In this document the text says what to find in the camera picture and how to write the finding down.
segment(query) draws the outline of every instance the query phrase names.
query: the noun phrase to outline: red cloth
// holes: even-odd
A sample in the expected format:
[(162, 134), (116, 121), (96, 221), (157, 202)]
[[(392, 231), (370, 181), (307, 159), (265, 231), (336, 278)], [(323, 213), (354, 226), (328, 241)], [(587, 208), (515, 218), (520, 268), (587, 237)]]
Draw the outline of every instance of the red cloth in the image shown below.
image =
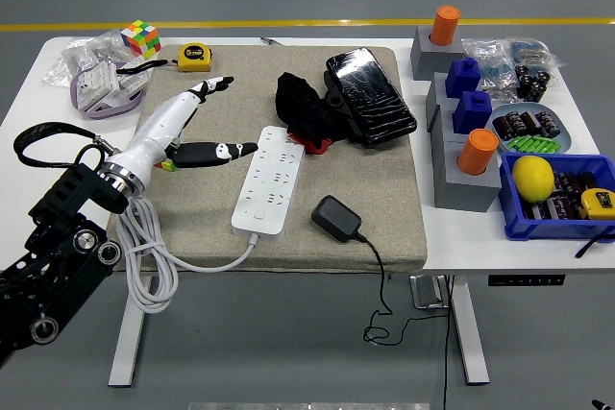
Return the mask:
[(293, 133), (293, 132), (289, 133), (288, 136), (290, 136), (292, 139), (294, 139), (298, 143), (303, 144), (306, 147), (306, 153), (308, 154), (325, 154), (327, 150), (329, 149), (329, 146), (333, 144), (333, 142), (330, 139), (325, 138), (322, 141), (323, 143), (322, 148), (318, 149), (316, 146), (314, 146), (313, 141), (309, 139), (307, 136), (301, 136), (300, 134)]

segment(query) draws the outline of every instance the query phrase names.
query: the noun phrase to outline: white cable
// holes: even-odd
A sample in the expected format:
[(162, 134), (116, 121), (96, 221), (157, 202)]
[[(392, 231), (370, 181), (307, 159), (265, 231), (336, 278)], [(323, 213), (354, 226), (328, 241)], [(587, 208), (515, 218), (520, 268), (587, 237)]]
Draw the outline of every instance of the white cable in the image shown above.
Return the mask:
[[(197, 273), (221, 273), (241, 264), (252, 252), (258, 235), (252, 234), (248, 248), (232, 263), (216, 268), (202, 268), (180, 260), (168, 252), (160, 233), (158, 214), (150, 201), (143, 196), (129, 199), (129, 205), (115, 218), (117, 235), (126, 255), (126, 280), (131, 298), (143, 312), (156, 314), (171, 303), (177, 291), (179, 278), (177, 267), (181, 266)], [(159, 285), (156, 293), (151, 293), (140, 278), (141, 259), (150, 254), (156, 261)]]

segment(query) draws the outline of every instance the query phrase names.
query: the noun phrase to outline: blue cube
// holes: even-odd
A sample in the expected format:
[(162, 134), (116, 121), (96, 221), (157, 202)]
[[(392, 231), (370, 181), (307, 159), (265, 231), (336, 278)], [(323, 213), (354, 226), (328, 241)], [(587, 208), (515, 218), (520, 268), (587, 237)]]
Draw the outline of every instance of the blue cube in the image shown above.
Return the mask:
[(453, 113), (453, 131), (468, 134), (473, 129), (483, 129), (492, 110), (489, 93), (464, 91)]
[(480, 69), (474, 58), (463, 58), (451, 63), (444, 85), (447, 98), (461, 98), (464, 91), (474, 91), (479, 86)]

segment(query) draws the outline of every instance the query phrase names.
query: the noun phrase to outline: white robotic hand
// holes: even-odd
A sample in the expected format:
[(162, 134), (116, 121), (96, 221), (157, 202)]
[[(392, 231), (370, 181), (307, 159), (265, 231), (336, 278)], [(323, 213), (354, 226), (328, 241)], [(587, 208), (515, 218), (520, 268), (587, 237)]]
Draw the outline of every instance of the white robotic hand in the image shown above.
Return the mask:
[[(258, 148), (255, 143), (191, 143), (176, 146), (182, 130), (198, 106), (205, 103), (206, 96), (227, 89), (233, 80), (233, 77), (209, 79), (162, 103), (139, 127), (126, 149), (107, 158), (100, 169), (101, 176), (126, 197), (136, 197), (147, 188), (154, 165), (168, 157), (177, 157), (179, 167), (190, 168), (218, 165), (253, 153)], [(211, 158), (211, 152), (226, 151), (231, 154), (224, 158)]]

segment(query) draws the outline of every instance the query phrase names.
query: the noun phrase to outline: gray floor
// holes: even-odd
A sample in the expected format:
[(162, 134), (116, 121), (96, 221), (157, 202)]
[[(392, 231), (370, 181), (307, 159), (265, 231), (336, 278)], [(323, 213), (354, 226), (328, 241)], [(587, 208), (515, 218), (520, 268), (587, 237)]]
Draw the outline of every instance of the gray floor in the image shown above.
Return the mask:
[[(615, 17), (610, 0), (0, 0), (0, 24), (430, 18)], [(50, 37), (0, 33), (0, 118)], [(531, 36), (567, 65), (562, 74), (604, 154), (612, 130), (613, 26), (473, 26), (463, 36)], [(160, 30), (162, 36), (412, 36), (413, 28)], [(570, 275), (560, 288), (489, 288), (470, 277), (491, 384), (467, 387), (455, 335), (450, 409), (583, 409), (615, 402), (612, 275)], [(386, 285), (395, 326), (412, 314), (407, 281)], [(0, 370), (0, 407), (187, 408), (192, 401), (422, 401), (441, 408), (443, 320), (413, 325), (397, 348), (361, 341), (378, 307), (378, 278), (184, 275), (177, 299), (150, 317), (133, 389), (106, 387), (126, 296), (108, 279), (54, 344), (15, 354)]]

